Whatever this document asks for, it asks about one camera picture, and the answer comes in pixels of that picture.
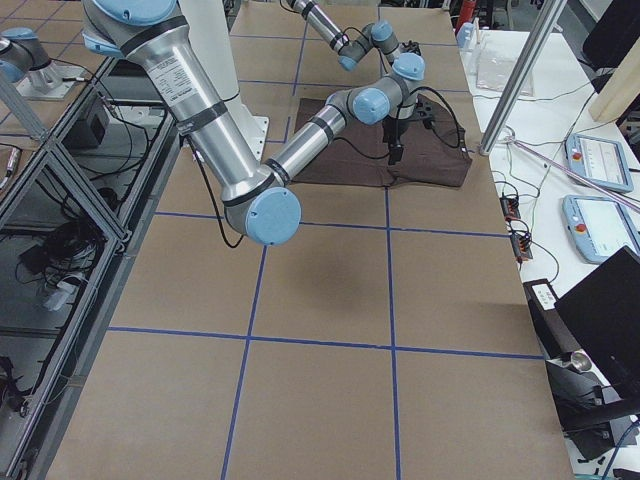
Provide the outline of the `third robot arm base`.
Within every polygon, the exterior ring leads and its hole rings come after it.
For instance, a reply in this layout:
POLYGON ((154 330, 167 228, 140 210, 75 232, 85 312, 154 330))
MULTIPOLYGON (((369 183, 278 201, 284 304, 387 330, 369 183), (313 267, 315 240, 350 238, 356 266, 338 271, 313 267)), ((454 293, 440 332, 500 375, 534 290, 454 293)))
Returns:
POLYGON ((1 32, 1 76, 30 100, 63 100, 76 84, 86 81, 82 66, 54 61, 26 27, 1 32))

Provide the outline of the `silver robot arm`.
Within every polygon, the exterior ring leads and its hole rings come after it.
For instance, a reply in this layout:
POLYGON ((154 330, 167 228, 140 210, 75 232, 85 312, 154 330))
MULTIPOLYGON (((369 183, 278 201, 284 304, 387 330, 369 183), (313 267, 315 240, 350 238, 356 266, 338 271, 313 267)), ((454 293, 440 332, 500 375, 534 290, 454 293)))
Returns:
POLYGON ((408 119, 417 104, 426 64, 421 54, 403 48, 386 20, 349 37, 315 1, 290 7, 353 69, 371 50, 390 65, 375 83, 329 96, 325 105, 274 157, 260 162, 218 94, 188 38, 190 26, 176 1, 85 1, 86 47, 123 58, 143 68, 174 116, 181 136, 193 144, 222 187, 228 224, 263 245, 279 245, 301 220, 291 180, 357 120, 375 125, 386 118, 408 119))
POLYGON ((387 20, 369 23, 361 29, 341 29, 314 0, 280 1, 288 12, 300 15, 334 51, 343 69, 352 71, 371 51, 377 50, 392 66, 403 53, 418 53, 415 42, 401 43, 387 20))

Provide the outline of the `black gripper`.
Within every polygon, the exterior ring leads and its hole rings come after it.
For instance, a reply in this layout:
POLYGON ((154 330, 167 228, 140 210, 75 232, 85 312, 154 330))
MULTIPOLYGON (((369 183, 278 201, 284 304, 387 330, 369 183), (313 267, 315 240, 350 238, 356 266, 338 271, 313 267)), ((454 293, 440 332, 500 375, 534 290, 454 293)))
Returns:
POLYGON ((383 122, 383 141, 388 147, 388 164, 395 165, 402 160, 404 145, 401 141, 406 132, 406 121, 387 116, 383 122))

